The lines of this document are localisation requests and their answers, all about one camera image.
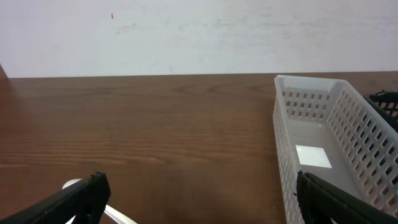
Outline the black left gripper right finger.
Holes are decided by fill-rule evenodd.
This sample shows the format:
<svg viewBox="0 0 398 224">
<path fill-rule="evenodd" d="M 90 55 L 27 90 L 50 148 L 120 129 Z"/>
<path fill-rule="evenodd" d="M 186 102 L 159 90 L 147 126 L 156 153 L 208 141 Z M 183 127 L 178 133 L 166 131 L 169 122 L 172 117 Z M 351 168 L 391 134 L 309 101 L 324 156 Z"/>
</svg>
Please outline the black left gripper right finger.
<svg viewBox="0 0 398 224">
<path fill-rule="evenodd" d="M 397 218 L 309 172 L 298 172 L 294 195 L 305 224 L 397 224 Z"/>
</svg>

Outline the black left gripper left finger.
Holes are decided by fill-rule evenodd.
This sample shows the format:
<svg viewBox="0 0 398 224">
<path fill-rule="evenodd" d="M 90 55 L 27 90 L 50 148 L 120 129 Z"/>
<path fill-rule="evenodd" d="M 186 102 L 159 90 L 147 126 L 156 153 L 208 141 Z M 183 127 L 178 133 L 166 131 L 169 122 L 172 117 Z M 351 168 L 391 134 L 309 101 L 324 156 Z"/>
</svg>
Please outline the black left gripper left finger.
<svg viewBox="0 0 398 224">
<path fill-rule="evenodd" d="M 111 196 L 106 174 L 95 172 L 41 202 L 11 215 L 1 224 L 98 224 Z"/>
</svg>

